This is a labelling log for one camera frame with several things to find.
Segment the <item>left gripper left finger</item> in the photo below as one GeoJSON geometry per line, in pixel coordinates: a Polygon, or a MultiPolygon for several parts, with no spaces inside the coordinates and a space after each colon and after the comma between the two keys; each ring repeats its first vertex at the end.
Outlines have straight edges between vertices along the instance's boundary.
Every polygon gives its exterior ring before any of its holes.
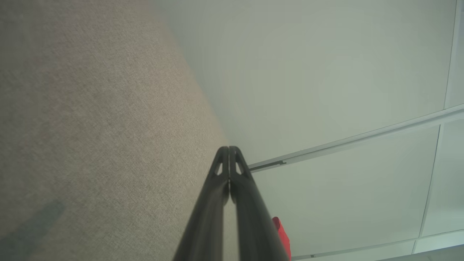
{"type": "Polygon", "coordinates": [[[229,198],[229,147],[220,147],[173,261],[223,261],[224,206],[229,198]]]}

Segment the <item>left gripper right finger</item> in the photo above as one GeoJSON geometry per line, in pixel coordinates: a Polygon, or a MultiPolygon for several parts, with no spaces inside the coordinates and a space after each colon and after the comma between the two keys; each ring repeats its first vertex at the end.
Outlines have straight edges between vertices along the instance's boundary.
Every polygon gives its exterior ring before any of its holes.
{"type": "Polygon", "coordinates": [[[231,196],[236,205],[240,261],[289,261],[241,150],[230,147],[231,196]]]}

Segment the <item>white garment with red stripes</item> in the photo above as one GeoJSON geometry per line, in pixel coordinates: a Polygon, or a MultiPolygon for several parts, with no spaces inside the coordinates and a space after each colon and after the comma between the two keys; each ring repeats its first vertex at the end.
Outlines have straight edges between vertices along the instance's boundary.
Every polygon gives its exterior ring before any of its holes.
{"type": "Polygon", "coordinates": [[[283,244],[283,247],[286,251],[286,254],[288,256],[288,261],[291,261],[291,248],[290,248],[290,240],[288,238],[288,235],[285,231],[285,228],[283,227],[280,218],[278,217],[273,217],[272,221],[275,225],[275,228],[277,229],[278,236],[281,240],[281,243],[283,244]]]}

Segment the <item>slanted grey metal beam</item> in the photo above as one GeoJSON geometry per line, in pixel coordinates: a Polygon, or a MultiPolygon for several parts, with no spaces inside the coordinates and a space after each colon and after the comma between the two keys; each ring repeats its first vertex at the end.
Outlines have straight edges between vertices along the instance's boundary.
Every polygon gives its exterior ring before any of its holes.
{"type": "Polygon", "coordinates": [[[464,119],[464,104],[453,106],[441,111],[437,111],[422,117],[417,117],[408,121],[375,129],[370,132],[362,133],[345,139],[333,141],[319,146],[311,147],[306,150],[300,150],[287,155],[268,159],[262,162],[249,165],[252,173],[268,170],[283,165],[291,165],[321,156],[326,156],[343,150],[351,149],[364,142],[373,141],[379,138],[385,138],[392,135],[399,135],[407,132],[415,132],[419,129],[431,128],[447,122],[464,119]]]}

